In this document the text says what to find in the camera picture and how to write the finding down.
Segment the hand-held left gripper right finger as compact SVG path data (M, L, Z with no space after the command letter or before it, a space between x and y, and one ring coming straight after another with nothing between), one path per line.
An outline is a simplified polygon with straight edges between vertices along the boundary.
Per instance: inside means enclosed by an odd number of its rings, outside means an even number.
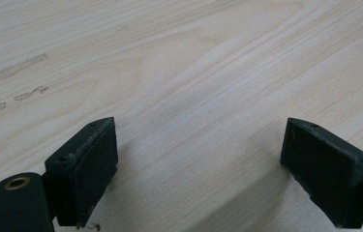
M289 118L280 163L336 227L363 225L363 151L317 124Z

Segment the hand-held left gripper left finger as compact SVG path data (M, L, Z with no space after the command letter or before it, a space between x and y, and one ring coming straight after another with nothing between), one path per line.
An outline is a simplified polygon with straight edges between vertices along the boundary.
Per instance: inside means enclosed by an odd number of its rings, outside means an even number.
M87 124L45 161L50 214L61 226L83 227L117 171L115 122Z

